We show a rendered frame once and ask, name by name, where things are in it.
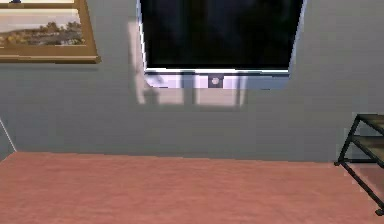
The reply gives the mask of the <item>wood framed landscape picture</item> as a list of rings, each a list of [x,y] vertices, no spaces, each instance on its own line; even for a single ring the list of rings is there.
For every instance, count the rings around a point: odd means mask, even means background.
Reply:
[[[100,61],[86,0],[0,0],[0,63]]]

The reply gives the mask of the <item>silver framed television set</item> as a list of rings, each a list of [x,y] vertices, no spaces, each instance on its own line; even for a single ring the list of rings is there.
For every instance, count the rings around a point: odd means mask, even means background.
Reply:
[[[308,0],[136,0],[145,81],[169,89],[280,89]]]

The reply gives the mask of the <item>black metal frame shelf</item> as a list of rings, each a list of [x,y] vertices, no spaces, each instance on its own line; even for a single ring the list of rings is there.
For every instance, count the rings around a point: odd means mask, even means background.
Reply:
[[[379,133],[379,136],[356,135],[355,132],[359,124],[363,122]],[[368,159],[350,159],[346,157],[346,152],[353,143],[359,148]],[[359,184],[368,196],[377,204],[375,211],[377,216],[384,216],[384,202],[374,193],[374,191],[356,174],[349,166],[350,163],[373,163],[384,169],[384,115],[382,114],[357,114],[349,130],[347,138],[342,146],[341,152],[334,162],[335,166],[342,166],[349,175]]]

